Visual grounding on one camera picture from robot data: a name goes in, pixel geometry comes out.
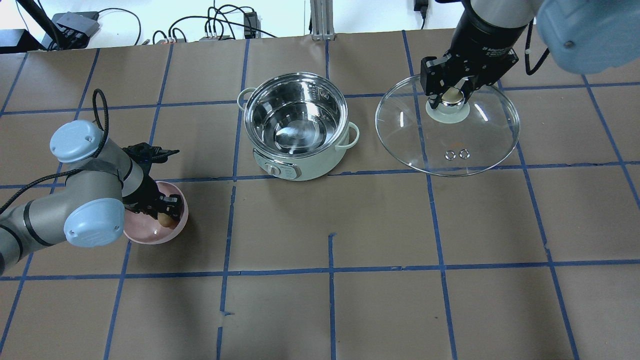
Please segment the robot arm near lid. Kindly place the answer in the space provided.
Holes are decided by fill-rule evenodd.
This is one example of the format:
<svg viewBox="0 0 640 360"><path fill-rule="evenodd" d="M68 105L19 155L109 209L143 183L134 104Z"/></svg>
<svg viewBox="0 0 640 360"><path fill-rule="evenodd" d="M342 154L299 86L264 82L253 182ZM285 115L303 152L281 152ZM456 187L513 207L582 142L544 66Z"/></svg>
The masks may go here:
<svg viewBox="0 0 640 360"><path fill-rule="evenodd" d="M536 29L546 45L533 75L547 57L564 71L597 74L637 60L637 0L464 0L450 48L420 64L420 85L430 109L459 109L474 92L494 85L519 61L514 45Z"/></svg>

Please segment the robot arm near bowl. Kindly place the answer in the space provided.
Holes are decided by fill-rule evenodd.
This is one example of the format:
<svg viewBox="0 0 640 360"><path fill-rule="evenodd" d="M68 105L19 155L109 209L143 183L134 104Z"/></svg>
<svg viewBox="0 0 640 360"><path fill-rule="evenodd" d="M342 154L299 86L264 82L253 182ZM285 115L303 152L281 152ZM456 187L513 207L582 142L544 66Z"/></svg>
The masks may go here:
<svg viewBox="0 0 640 360"><path fill-rule="evenodd" d="M68 166L65 187L23 205L2 209L1 271L41 249L68 242L79 248L105 246L125 233L125 214L144 214L160 228L180 227L188 214L181 193L161 191L149 175L176 150L148 143L121 148L106 128L87 120L62 125L50 151Z"/></svg>

